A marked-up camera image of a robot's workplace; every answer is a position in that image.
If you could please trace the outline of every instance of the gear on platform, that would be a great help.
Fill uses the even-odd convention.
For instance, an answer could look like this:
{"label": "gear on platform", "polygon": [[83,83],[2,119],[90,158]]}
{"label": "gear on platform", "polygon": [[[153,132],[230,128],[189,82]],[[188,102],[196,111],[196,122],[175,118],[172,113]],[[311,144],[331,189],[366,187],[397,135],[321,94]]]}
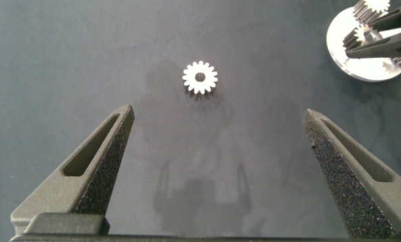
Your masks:
{"label": "gear on platform", "polygon": [[343,41],[343,46],[346,48],[346,50],[350,50],[352,48],[364,46],[381,39],[382,36],[377,30],[374,30],[372,27],[369,27],[366,24],[361,24],[347,35]]}

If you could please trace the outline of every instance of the black foam padding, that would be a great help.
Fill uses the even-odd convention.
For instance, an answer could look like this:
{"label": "black foam padding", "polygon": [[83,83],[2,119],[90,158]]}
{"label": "black foam padding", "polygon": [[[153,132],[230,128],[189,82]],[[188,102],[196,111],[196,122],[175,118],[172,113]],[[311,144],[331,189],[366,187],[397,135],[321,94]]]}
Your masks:
{"label": "black foam padding", "polygon": [[78,202],[75,213],[105,214],[108,209],[124,149],[135,119],[131,107],[122,115],[124,115],[123,121],[111,138],[111,143]]}
{"label": "black foam padding", "polygon": [[322,122],[320,118],[316,120],[314,115],[308,111],[303,125],[347,231],[352,237],[361,239],[390,238],[396,229],[346,163],[346,157],[339,149],[345,149],[343,145],[331,141],[333,134],[324,126],[325,131],[318,123]]}

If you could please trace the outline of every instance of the table surface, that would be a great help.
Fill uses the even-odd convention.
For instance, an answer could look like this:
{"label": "table surface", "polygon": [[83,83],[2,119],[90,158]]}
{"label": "table surface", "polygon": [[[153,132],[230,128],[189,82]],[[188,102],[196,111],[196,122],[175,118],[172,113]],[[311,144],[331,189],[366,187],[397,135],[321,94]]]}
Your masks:
{"label": "table surface", "polygon": [[[14,234],[11,211],[125,104],[135,123],[110,233],[347,237],[305,111],[401,175],[401,75],[358,81],[326,47],[354,4],[0,1],[0,241]],[[219,84],[195,102],[182,76],[200,60]]]}

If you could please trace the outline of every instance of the white gear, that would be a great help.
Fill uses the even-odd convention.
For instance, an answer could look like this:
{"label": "white gear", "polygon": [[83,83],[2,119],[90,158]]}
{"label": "white gear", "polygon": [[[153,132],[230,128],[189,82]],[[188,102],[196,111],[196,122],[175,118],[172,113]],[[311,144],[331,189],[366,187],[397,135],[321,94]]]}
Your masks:
{"label": "white gear", "polygon": [[343,43],[344,47],[348,49],[364,46],[381,39],[382,36],[377,30],[374,30],[366,24],[361,24],[344,39]]}
{"label": "white gear", "polygon": [[193,62],[193,65],[187,66],[184,74],[182,79],[185,80],[184,86],[186,91],[190,92],[190,96],[203,99],[204,96],[209,97],[209,94],[213,94],[218,78],[216,78],[217,72],[214,71],[214,67],[209,66],[209,63]]}
{"label": "white gear", "polygon": [[390,6],[390,0],[360,0],[354,7],[356,20],[362,24],[373,21],[385,13]]}
{"label": "white gear", "polygon": [[381,40],[381,35],[378,31],[366,24],[361,24],[355,31],[355,37],[357,38],[357,41],[360,42],[361,46]]}

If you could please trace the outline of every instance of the gear center hole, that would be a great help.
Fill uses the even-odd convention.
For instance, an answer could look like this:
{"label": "gear center hole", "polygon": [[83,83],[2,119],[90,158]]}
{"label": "gear center hole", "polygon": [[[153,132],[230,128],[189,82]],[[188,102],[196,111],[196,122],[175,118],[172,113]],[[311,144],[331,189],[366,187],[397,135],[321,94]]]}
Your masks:
{"label": "gear center hole", "polygon": [[368,41],[368,43],[375,41],[375,35],[373,33],[371,33],[370,31],[365,32],[363,35],[365,36],[365,39]]}
{"label": "gear center hole", "polygon": [[205,81],[205,74],[204,73],[197,73],[194,76],[194,79],[196,79],[196,81],[198,81],[198,82],[203,82],[203,81]]}

